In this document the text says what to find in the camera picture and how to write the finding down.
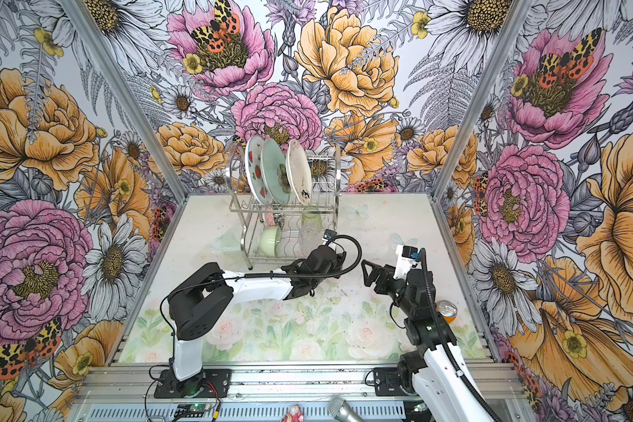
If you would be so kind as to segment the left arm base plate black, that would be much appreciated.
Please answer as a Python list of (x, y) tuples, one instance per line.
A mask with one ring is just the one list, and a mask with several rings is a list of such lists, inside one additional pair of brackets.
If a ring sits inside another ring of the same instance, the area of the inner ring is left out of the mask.
[(171, 369), (165, 369), (158, 378), (155, 398), (225, 398), (230, 388), (230, 369), (202, 369), (199, 374), (179, 381)]

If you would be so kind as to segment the clear glass cup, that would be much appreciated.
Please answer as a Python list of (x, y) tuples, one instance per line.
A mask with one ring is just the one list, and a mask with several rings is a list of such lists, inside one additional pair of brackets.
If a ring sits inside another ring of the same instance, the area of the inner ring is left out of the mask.
[(302, 256), (307, 258), (323, 242), (324, 230), (320, 226), (303, 224), (299, 230), (298, 246)]

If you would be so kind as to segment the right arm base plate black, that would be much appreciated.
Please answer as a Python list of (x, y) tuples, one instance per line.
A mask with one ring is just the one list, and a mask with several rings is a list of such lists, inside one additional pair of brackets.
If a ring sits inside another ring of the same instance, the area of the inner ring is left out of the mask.
[(413, 377), (418, 371), (397, 367), (374, 367), (372, 384), (377, 397), (418, 397)]

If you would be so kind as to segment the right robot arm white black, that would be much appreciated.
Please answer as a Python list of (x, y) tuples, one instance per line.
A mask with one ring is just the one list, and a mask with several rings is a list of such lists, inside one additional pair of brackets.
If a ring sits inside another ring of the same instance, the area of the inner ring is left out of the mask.
[(405, 314), (404, 330), (416, 347), (397, 364), (400, 386), (417, 395), (436, 421), (500, 421), (476, 387), (446, 319), (438, 311), (434, 278), (418, 260), (396, 267), (362, 262), (364, 284), (388, 295)]

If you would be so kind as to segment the chrome two-tier dish rack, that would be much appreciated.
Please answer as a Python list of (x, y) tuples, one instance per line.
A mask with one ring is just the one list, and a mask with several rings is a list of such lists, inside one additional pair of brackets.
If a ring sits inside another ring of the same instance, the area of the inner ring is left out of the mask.
[[(311, 165), (318, 164), (325, 168), (325, 178), (313, 181), (313, 196), (309, 206), (302, 205), (294, 193), (290, 195), (288, 203), (283, 205), (276, 202), (262, 205), (253, 197), (252, 193), (241, 193), (240, 186), (249, 187), (244, 173), (244, 157), (245, 147), (240, 142), (232, 144), (224, 177), (231, 194), (229, 210), (239, 220), (238, 233), (245, 267), (251, 270), (261, 264), (282, 266), (297, 258), (303, 258), (298, 246), (298, 239), (302, 211), (306, 207), (311, 206), (318, 209), (322, 215), (323, 228), (337, 230), (339, 197), (342, 188), (342, 154), (339, 146), (329, 149), (323, 154), (310, 154), (308, 156)], [(285, 216), (276, 258), (265, 257), (258, 251), (260, 233), (267, 228), (263, 218), (267, 209), (276, 210)]]

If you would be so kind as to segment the light green bowl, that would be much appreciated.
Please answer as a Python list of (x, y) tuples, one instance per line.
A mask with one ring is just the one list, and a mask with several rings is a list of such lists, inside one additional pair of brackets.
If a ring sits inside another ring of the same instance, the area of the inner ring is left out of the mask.
[(278, 256), (278, 248), (281, 242), (281, 227), (271, 226), (265, 228), (260, 233), (258, 240), (258, 251), (265, 257), (276, 258)]

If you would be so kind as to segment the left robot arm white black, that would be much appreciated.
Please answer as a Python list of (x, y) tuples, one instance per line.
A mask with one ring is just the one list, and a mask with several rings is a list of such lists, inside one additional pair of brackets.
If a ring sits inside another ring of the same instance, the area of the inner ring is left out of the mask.
[(264, 274), (224, 271), (216, 262), (207, 263), (166, 297), (173, 322), (172, 374), (184, 382), (202, 372), (204, 336), (228, 307), (313, 294), (323, 280), (344, 274), (345, 260), (345, 251), (322, 244), (308, 258)]

